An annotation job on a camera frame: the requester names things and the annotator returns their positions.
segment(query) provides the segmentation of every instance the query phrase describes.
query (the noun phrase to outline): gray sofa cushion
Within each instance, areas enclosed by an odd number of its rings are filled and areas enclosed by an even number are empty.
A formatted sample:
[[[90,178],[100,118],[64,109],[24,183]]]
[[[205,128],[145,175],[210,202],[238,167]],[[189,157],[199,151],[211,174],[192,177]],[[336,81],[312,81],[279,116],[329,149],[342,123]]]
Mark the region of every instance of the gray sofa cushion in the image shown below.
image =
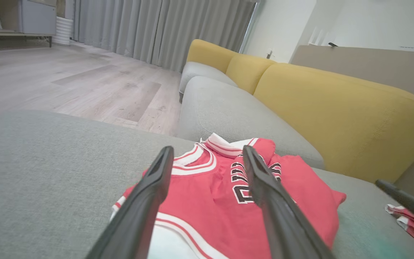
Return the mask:
[[[191,80],[191,78],[197,76],[209,77],[237,87],[237,84],[220,70],[206,64],[190,61],[183,67],[179,92],[183,94],[186,89],[186,84]]]
[[[207,77],[186,87],[177,136],[191,141],[213,132],[228,142],[254,137],[272,139],[279,155],[299,155],[324,169],[319,152],[290,125],[246,91]]]
[[[160,149],[191,141],[68,115],[0,115],[0,258],[84,258]]]
[[[333,190],[347,194],[338,208],[340,228],[332,247],[337,259],[414,259],[414,238],[384,210],[396,201],[372,183],[313,169]]]

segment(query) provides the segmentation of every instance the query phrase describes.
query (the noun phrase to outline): white cabinet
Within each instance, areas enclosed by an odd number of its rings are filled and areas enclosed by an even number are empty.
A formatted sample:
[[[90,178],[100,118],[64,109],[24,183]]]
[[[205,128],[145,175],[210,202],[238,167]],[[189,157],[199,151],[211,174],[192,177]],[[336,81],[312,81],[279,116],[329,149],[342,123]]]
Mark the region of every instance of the white cabinet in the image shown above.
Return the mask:
[[[56,0],[0,0],[0,36],[52,36]]]

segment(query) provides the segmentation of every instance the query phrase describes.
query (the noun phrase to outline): gray fabric upholstery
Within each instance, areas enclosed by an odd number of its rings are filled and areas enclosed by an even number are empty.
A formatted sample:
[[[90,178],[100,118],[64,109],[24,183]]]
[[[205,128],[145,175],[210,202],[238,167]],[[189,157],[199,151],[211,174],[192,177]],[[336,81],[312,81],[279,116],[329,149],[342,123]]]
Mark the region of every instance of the gray fabric upholstery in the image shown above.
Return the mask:
[[[299,155],[310,166],[324,169],[319,152],[253,95],[210,78],[194,77],[184,93],[177,136],[199,141],[213,132],[229,142],[272,139],[277,154]]]
[[[396,201],[372,183],[313,169],[333,190],[347,194],[338,208],[340,228],[332,247],[337,259],[414,259],[414,238],[384,210]]]
[[[163,146],[191,141],[63,114],[0,115],[0,258],[84,258]]]
[[[237,87],[237,84],[220,70],[206,64],[191,61],[184,65],[183,72],[181,74],[179,92],[184,93],[186,84],[191,80],[191,78],[196,76],[209,77]]]

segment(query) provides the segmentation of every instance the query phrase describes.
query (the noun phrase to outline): red basketball jersey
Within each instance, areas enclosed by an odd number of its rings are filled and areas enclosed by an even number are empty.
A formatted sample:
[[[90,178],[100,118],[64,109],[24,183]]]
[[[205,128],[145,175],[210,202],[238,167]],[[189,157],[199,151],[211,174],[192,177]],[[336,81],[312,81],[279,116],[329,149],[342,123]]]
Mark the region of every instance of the red basketball jersey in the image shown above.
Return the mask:
[[[253,146],[327,246],[338,230],[346,195],[328,187],[299,156],[274,154],[271,140],[228,143],[216,134],[174,159],[166,200],[155,225],[181,235],[199,258],[271,258],[261,209],[253,203],[242,149]],[[114,213],[131,193],[113,205]]]

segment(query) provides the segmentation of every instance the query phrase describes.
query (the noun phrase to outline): yellow cushion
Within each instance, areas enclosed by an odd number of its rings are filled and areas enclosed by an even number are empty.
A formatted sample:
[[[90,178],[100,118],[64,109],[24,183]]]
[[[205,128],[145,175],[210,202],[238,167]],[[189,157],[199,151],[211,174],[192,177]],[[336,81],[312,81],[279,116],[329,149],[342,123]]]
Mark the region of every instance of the yellow cushion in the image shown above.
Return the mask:
[[[203,40],[193,40],[189,47],[186,62],[193,61],[212,66],[226,73],[231,59],[237,55],[236,52],[217,46]]]
[[[291,64],[264,72],[254,96],[322,155],[328,171],[395,181],[414,161],[414,95]]]
[[[255,92],[258,81],[266,69],[275,61],[244,54],[235,55],[228,66],[226,75],[231,78],[239,88],[252,94]]]

